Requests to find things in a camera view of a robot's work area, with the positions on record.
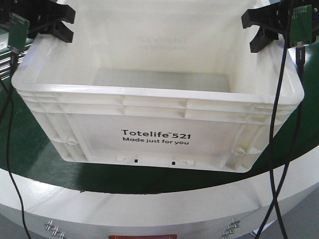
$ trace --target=plastic tote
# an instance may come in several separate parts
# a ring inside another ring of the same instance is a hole
[[[64,160],[248,171],[268,144],[282,41],[252,54],[257,0],[66,0],[13,85]],[[304,92],[287,57],[276,132]]]

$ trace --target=black robotic clamp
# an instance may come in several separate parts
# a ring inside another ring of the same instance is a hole
[[[51,34],[71,43],[73,32],[62,21],[74,23],[75,10],[50,0],[0,0],[0,28],[10,31],[10,17],[15,13],[30,22],[28,38],[38,33]]]
[[[259,26],[259,30],[250,42],[250,50],[257,53],[273,40],[278,40],[278,34],[286,35],[290,0],[264,6],[257,9],[248,9],[241,17],[243,28],[252,25]],[[312,43],[319,35],[319,0],[296,0],[295,7],[312,5]]]

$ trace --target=green circuit board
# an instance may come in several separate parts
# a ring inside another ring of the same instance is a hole
[[[312,11],[312,5],[299,6],[294,9],[290,28],[291,47],[297,46],[298,43],[303,45],[312,43]]]

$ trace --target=white surface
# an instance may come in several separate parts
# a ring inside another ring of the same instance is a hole
[[[279,196],[283,214],[318,186],[318,155],[319,147],[291,163]],[[275,169],[276,179],[281,171],[282,167]],[[0,178],[1,213],[19,222],[19,201],[7,172],[1,170]],[[48,233],[43,224],[53,219],[74,238],[165,233],[177,233],[185,239],[204,239],[208,235],[219,238],[235,219],[242,222],[235,237],[256,229],[271,202],[268,173],[212,188],[157,195],[80,193],[20,176],[15,178],[30,226],[41,235]]]
[[[73,43],[38,36],[13,78],[64,160],[251,168],[268,144],[282,54],[280,41],[250,53],[256,28],[240,16],[260,1],[65,3]],[[275,132],[303,96],[288,56]]]

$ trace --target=metal screw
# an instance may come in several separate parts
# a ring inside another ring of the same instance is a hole
[[[228,229],[226,229],[226,232],[227,232],[228,234],[234,234],[234,233],[235,233],[234,228],[233,228],[233,227],[230,227],[229,225],[228,225]]]
[[[48,223],[45,224],[45,229],[47,231],[50,231],[52,227],[54,227],[52,220],[48,221]]]
[[[59,232],[59,226],[55,226],[53,229],[52,229],[52,236],[56,236]]]
[[[223,232],[223,235],[221,235],[220,237],[221,238],[224,238],[224,239],[229,239],[229,234],[227,234],[226,232]]]
[[[61,232],[58,237],[59,237],[59,239],[66,239],[64,232]]]
[[[235,222],[232,222],[230,225],[231,225],[233,228],[239,228],[239,223],[240,223],[240,221],[235,221]]]

